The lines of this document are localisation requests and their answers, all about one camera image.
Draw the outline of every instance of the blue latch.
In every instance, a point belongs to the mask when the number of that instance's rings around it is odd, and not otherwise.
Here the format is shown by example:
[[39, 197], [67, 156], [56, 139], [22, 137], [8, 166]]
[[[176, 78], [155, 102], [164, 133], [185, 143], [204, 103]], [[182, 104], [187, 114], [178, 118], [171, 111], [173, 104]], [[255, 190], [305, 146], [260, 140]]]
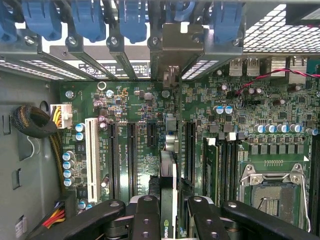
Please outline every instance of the blue latch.
[[147, 39], [146, 1], [119, 1], [120, 33], [135, 44]]
[[0, 0], [0, 42], [14, 43], [17, 39], [17, 29], [13, 15]]
[[22, 10], [28, 28], [47, 41], [61, 39], [62, 25], [52, 0], [22, 0]]
[[72, 17], [76, 32], [90, 42], [106, 39], [106, 24], [100, 1], [72, 0]]
[[214, 29], [214, 43], [224, 44], [237, 38], [242, 14], [242, 3], [214, 2], [210, 29]]

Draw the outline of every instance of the electrolytic capacitor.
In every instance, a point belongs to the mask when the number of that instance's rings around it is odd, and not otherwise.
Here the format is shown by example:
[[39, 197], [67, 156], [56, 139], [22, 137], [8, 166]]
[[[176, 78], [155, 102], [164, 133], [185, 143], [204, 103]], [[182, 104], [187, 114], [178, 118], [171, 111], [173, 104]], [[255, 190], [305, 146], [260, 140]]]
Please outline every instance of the electrolytic capacitor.
[[213, 107], [213, 111], [216, 114], [223, 114], [224, 113], [224, 107], [223, 106], [215, 106], [215, 107]]
[[287, 88], [287, 92], [288, 93], [296, 93], [299, 92], [301, 90], [301, 86], [297, 85], [297, 86], [290, 86]]
[[83, 199], [80, 199], [80, 201], [78, 203], [78, 208], [81, 210], [84, 210], [84, 209], [86, 209], [87, 205], [88, 205], [88, 200], [83, 198]]
[[287, 133], [289, 129], [287, 125], [279, 124], [278, 126], [276, 126], [276, 130], [280, 133]]
[[281, 106], [281, 105], [285, 105], [286, 104], [286, 100], [284, 99], [276, 99], [272, 102], [273, 106]]
[[77, 125], [75, 125], [75, 131], [78, 133], [81, 133], [85, 130], [86, 125], [84, 123], [78, 123]]
[[72, 168], [74, 166], [75, 162], [70, 160], [70, 161], [65, 161], [63, 162], [62, 164], [62, 167], [65, 169], [65, 170], [69, 170], [70, 168]]
[[101, 182], [101, 187], [105, 188], [109, 184], [109, 177], [107, 175], [104, 176]]
[[68, 170], [63, 171], [63, 176], [68, 179], [75, 173], [75, 170], [73, 168], [70, 168]]
[[62, 155], [62, 159], [63, 161], [69, 161], [74, 159], [75, 154], [73, 151], [66, 151], [63, 155]]
[[255, 125], [255, 126], [253, 127], [253, 130], [254, 130], [255, 132], [257, 132], [257, 133], [262, 134], [262, 133], [265, 132], [265, 126], [260, 125], [260, 124], [257, 124], [257, 125]]
[[64, 184], [66, 187], [70, 187], [74, 182], [75, 182], [75, 178], [72, 176], [72, 177], [66, 178], [66, 179], [63, 181], [63, 184]]
[[300, 133], [302, 130], [302, 127], [298, 124], [291, 124], [290, 125], [290, 131], [294, 133]]
[[268, 124], [265, 126], [265, 131], [273, 134], [276, 131], [275, 125]]
[[316, 136], [319, 133], [317, 128], [307, 128], [305, 132], [311, 136]]

